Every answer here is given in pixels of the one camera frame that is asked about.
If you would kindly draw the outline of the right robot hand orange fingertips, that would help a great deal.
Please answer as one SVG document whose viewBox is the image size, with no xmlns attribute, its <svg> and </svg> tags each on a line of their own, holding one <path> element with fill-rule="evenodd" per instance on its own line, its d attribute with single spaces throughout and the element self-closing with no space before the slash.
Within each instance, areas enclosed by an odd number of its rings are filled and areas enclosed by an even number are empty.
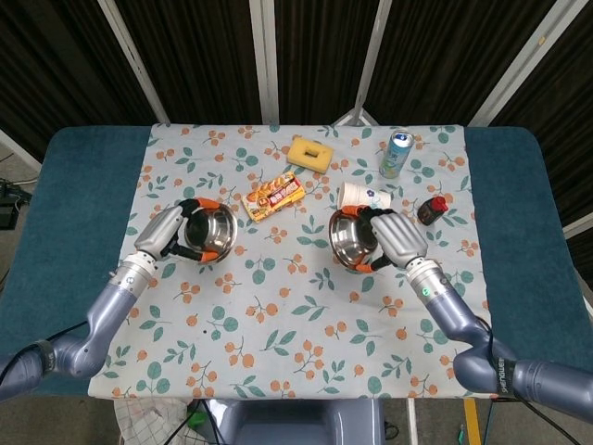
<svg viewBox="0 0 593 445">
<path fill-rule="evenodd" d="M 339 211 L 350 219 L 354 227 L 362 228 L 373 249 L 381 248 L 383 254 L 371 262 L 355 260 L 348 269 L 358 273 L 374 273 L 388 265 L 406 271 L 413 270 L 426 261 L 427 243 L 408 217 L 392 209 L 373 209 L 369 206 L 345 206 Z"/>
</svg>

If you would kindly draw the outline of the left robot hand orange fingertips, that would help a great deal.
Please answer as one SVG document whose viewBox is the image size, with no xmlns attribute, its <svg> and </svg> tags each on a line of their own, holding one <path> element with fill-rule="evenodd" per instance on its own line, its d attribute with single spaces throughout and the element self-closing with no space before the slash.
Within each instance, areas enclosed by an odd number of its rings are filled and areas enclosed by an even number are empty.
<svg viewBox="0 0 593 445">
<path fill-rule="evenodd" d="M 204 197 L 188 198 L 177 206 L 164 209 L 146 226 L 134 242 L 138 251 L 151 255 L 155 260 L 162 260 L 169 255 L 208 263 L 217 261 L 221 255 L 203 248 L 189 248 L 179 244 L 179 229 L 185 220 L 197 210 L 217 210 L 220 203 Z"/>
</svg>

